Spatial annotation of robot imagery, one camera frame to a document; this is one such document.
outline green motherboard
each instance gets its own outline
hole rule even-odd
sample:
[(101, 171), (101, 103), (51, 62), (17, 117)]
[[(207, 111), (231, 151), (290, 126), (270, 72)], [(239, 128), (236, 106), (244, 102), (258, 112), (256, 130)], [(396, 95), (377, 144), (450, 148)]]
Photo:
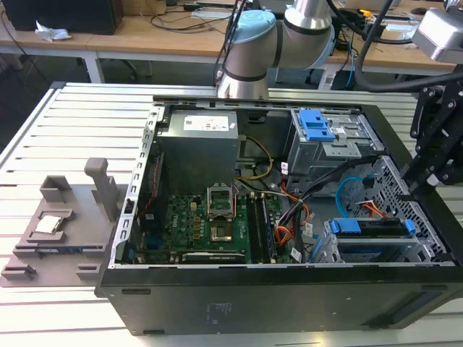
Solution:
[[(235, 252), (246, 257), (251, 263), (250, 229), (247, 215), (248, 196), (237, 195), (233, 207), (229, 197), (215, 197), (211, 207), (216, 210), (230, 209), (234, 218), (208, 217), (208, 198), (206, 194), (170, 195), (164, 222), (162, 240), (157, 250), (170, 252)], [(281, 216), (280, 204), (276, 197), (266, 197), (266, 206), (271, 225)], [(145, 244), (150, 243), (145, 236)]]

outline workbench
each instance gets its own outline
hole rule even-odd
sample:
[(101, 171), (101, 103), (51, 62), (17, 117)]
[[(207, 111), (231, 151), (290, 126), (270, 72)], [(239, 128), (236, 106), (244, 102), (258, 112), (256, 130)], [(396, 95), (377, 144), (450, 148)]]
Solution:
[[(398, 10), (409, 12), (416, 7), (442, 7), (441, 3), (402, 0)], [(177, 20), (186, 17), (186, 13), (169, 13), (163, 20)], [(201, 23), (198, 18), (186, 18), (175, 23), (166, 23), (172, 27), (185, 27)], [(225, 31), (226, 21), (211, 24), (221, 32)], [(37, 56), (71, 56), (82, 58), (88, 69), (90, 81), (104, 82), (99, 59), (133, 59), (142, 61), (178, 61), (194, 63), (214, 63), (224, 42), (224, 34), (208, 31), (197, 34), (180, 34), (153, 27), (149, 16), (125, 16), (114, 35), (92, 35), (70, 33), (72, 38), (49, 43), (41, 40), (34, 32), (17, 32), (7, 21), (7, 27), (15, 40), (27, 54)], [(356, 35), (354, 47), (360, 51), (362, 39)], [(21, 54), (14, 41), (0, 25), (0, 53)], [(346, 61), (346, 51), (335, 51), (321, 69), (325, 72), (319, 89), (331, 88), (336, 73)], [(441, 64), (429, 59), (418, 49), (405, 49), (402, 46), (373, 44), (365, 59), (364, 71), (393, 74), (443, 74), (453, 70), (452, 64)], [(344, 70), (349, 71), (348, 62)]]
[[(90, 157), (108, 158), (108, 173), (127, 184), (153, 95), (207, 95), (212, 87), (55, 83), (0, 155), (0, 268), (41, 199), (47, 175), (92, 184), (83, 168)], [(319, 103), (374, 104), (404, 144), (416, 100), (407, 94), (270, 90), (271, 98)], [(463, 188), (439, 192), (463, 223)], [(93, 288), (0, 288), (0, 346), (461, 346), (463, 300), (451, 301), (404, 330), (292, 334), (132, 337), (118, 314)]]

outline computer case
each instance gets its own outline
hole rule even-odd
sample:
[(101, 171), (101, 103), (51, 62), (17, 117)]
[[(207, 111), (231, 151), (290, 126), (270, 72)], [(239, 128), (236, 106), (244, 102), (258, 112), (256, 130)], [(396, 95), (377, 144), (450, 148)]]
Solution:
[(112, 35), (122, 21), (122, 0), (4, 0), (9, 20), (16, 30), (46, 27), (77, 33)]

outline wooden desk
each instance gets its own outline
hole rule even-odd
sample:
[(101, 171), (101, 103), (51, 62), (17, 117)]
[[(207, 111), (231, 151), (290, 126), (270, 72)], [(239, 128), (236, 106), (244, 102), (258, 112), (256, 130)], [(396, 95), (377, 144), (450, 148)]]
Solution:
[[(170, 13), (162, 16), (163, 20), (179, 20), (173, 23), (162, 23), (159, 19), (153, 21), (165, 27), (188, 27), (204, 23), (200, 18), (188, 17), (188, 13)], [(220, 30), (204, 33), (175, 33), (152, 26), (149, 17), (126, 16), (116, 33), (111, 36), (93, 35), (87, 42), (91, 51), (121, 51), (138, 53), (181, 54), (187, 56), (217, 56), (222, 43), (227, 21), (211, 23)]]
[[(399, 11), (409, 12), (416, 7), (442, 7), (441, 3), (402, 0)], [(188, 17), (188, 13), (170, 13), (163, 20), (178, 20)], [(219, 31), (205, 33), (173, 33), (152, 26), (149, 17), (126, 16), (115, 35), (91, 35), (71, 33), (72, 39), (49, 43), (38, 38), (34, 32), (16, 32), (7, 22), (10, 32), (18, 43), (31, 55), (76, 56), (87, 64), (92, 82), (104, 82), (99, 59), (134, 59), (144, 61), (184, 61), (213, 63), (223, 43), (224, 35)], [(169, 27), (186, 27), (199, 24), (198, 18), (184, 18), (176, 22), (165, 22)], [(221, 32), (226, 21), (211, 24)], [(385, 31), (383, 35), (396, 35)], [(356, 35), (354, 47), (360, 51), (363, 41)], [(5, 29), (0, 25), (0, 52), (21, 53)], [(325, 70), (319, 89), (329, 89), (334, 76), (346, 60), (346, 51), (335, 51), (322, 66)], [(388, 72), (397, 74), (442, 74), (451, 71), (452, 64), (441, 64), (429, 59), (418, 49), (405, 49), (403, 46), (391, 46), (374, 43), (365, 59), (366, 72)], [(348, 63), (345, 70), (350, 70)]]

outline blue latch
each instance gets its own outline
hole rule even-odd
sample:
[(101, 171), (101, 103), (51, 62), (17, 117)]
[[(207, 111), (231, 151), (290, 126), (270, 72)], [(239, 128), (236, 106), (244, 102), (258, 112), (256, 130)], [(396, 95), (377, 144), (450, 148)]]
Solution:
[(360, 234), (362, 232), (359, 222), (355, 219), (336, 219), (336, 222), (342, 233)]
[(415, 235), (417, 229), (415, 227), (415, 223), (413, 223), (413, 220), (406, 219), (405, 222), (404, 222), (404, 226), (405, 226), (405, 228), (407, 228), (408, 234), (410, 236)]
[(338, 223), (335, 220), (332, 220), (330, 222), (330, 228), (333, 234), (337, 234), (339, 232)]
[(301, 110), (299, 116), (307, 141), (333, 142), (336, 139), (319, 110)]

